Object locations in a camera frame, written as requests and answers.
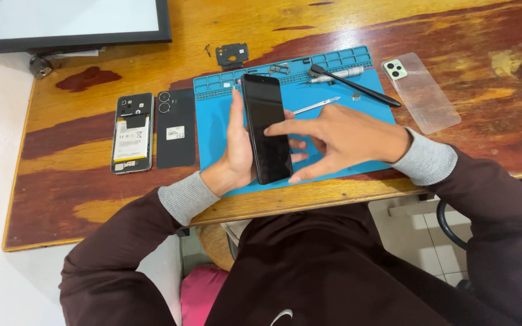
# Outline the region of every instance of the dark brown sweatshirt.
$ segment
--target dark brown sweatshirt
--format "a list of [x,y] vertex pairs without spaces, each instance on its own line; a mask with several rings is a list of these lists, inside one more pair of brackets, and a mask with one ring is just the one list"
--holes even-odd
[[[350,204],[253,219],[206,324],[522,325],[522,182],[494,161],[413,136],[395,168],[472,221],[475,296],[389,254],[367,206]],[[177,187],[210,196],[194,175]],[[163,188],[124,206],[66,257],[67,325],[175,324],[156,286],[136,271],[190,222],[179,214],[198,213],[183,208],[192,195]]]

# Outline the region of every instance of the clear phone case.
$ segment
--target clear phone case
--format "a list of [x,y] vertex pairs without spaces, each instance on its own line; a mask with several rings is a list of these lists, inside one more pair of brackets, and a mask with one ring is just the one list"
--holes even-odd
[[460,122],[460,115],[416,53],[384,61],[382,70],[423,133],[437,132]]

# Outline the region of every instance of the logo on sweatshirt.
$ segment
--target logo on sweatshirt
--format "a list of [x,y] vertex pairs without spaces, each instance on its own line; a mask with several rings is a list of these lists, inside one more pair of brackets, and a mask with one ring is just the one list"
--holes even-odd
[[285,310],[283,310],[282,312],[280,312],[279,315],[277,315],[277,317],[275,317],[275,319],[273,320],[273,322],[271,323],[270,326],[273,326],[273,324],[275,324],[275,322],[276,322],[279,318],[281,318],[281,317],[283,317],[283,316],[285,316],[285,315],[290,315],[290,316],[291,316],[291,319],[294,318],[294,312],[292,312],[290,309],[285,309]]

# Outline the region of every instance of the blue silicone repair mat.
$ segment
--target blue silicone repair mat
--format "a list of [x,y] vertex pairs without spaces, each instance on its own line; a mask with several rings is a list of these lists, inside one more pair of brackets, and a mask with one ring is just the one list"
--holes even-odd
[[[370,56],[367,46],[358,46],[356,48],[322,53],[310,57],[312,63],[319,64],[331,72],[355,66],[363,66],[364,68],[372,67],[372,57]],[[327,83],[298,85],[299,83],[311,78],[308,73],[311,63],[305,64],[302,60],[285,60],[274,64],[282,63],[287,63],[289,66],[289,74],[273,72],[271,77],[279,78],[284,108],[295,111],[323,100],[340,96],[341,98],[334,103],[364,112],[385,122],[395,123],[394,117],[387,105],[373,100],[367,95],[359,93],[357,90],[340,82],[336,82],[335,85],[328,85]],[[201,170],[204,170],[220,159],[225,150],[227,142],[226,131],[228,125],[228,112],[231,105],[231,90],[233,85],[236,85],[239,91],[241,90],[241,85],[236,82],[236,79],[239,79],[244,73],[267,72],[271,67],[270,64],[266,64],[247,69],[222,72],[220,74],[195,78],[193,80],[195,108],[197,113],[198,152],[201,161]],[[376,92],[384,93],[375,69],[365,70],[360,76],[348,79],[359,85],[373,89]],[[352,98],[355,94],[359,97],[357,100]],[[320,110],[320,107],[314,108],[296,115],[295,118],[313,119],[319,115]],[[309,138],[307,137],[304,140],[308,143],[308,149],[306,152],[309,153],[309,158],[294,163],[294,171],[313,164],[322,158],[322,155],[311,144]],[[318,177],[312,181],[352,174],[362,174],[387,168],[388,166],[380,161],[369,161],[341,170],[335,174]],[[230,191],[225,196],[286,186],[289,186],[287,180],[276,181],[263,186],[257,183],[257,181],[253,181],[245,187]]]

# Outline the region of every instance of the black frame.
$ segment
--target black frame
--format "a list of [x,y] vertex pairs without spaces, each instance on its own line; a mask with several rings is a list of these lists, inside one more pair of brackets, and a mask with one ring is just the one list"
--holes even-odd
[[155,1],[158,31],[3,39],[0,40],[0,53],[29,52],[33,54],[99,48],[106,45],[171,42],[168,4],[166,0]]

